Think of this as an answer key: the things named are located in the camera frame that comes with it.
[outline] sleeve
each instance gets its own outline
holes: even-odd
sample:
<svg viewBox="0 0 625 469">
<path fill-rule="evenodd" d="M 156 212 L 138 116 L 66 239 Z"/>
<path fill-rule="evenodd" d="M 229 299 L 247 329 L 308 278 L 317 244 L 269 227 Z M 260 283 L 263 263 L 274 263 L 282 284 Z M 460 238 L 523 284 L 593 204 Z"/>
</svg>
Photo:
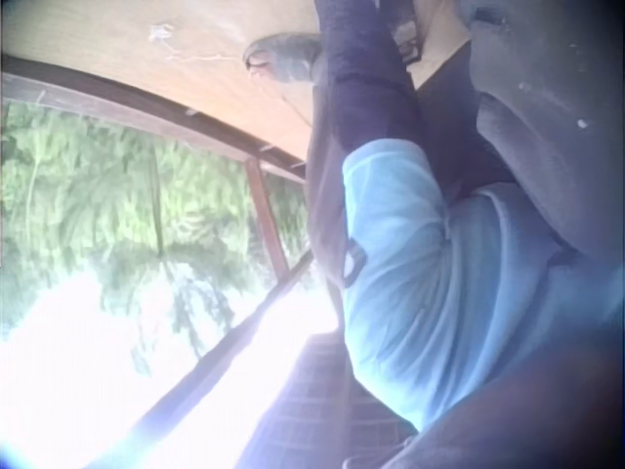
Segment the sleeve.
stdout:
<svg viewBox="0 0 625 469">
<path fill-rule="evenodd" d="M 343 173 L 348 232 L 366 257 L 344 296 L 354 374 L 423 430 L 479 366 L 500 277 L 497 212 L 485 196 L 447 209 L 408 141 L 367 144 Z"/>
</svg>

